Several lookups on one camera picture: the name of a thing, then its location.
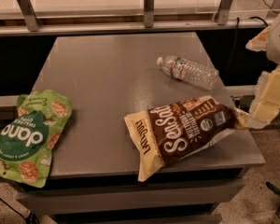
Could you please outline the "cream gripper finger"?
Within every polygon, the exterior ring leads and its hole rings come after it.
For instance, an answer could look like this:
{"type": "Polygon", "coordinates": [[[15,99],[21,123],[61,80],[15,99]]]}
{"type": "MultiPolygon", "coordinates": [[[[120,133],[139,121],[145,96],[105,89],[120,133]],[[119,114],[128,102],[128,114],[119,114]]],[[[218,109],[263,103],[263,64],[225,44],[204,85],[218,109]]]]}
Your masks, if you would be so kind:
{"type": "Polygon", "coordinates": [[[265,51],[267,48],[268,34],[270,32],[270,29],[270,26],[263,29],[258,35],[250,39],[245,47],[255,52],[265,51]]]}

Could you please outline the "cream foam padded gripper finger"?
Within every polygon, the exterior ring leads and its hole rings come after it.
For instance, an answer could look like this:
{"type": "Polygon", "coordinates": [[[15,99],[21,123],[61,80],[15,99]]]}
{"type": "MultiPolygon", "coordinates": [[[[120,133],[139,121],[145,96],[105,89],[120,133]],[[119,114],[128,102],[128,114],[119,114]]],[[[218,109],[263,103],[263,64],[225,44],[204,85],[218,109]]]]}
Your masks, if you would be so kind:
{"type": "Polygon", "coordinates": [[[280,65],[271,73],[263,71],[255,88],[255,99],[249,109],[249,125],[262,129],[280,113],[280,65]]]}

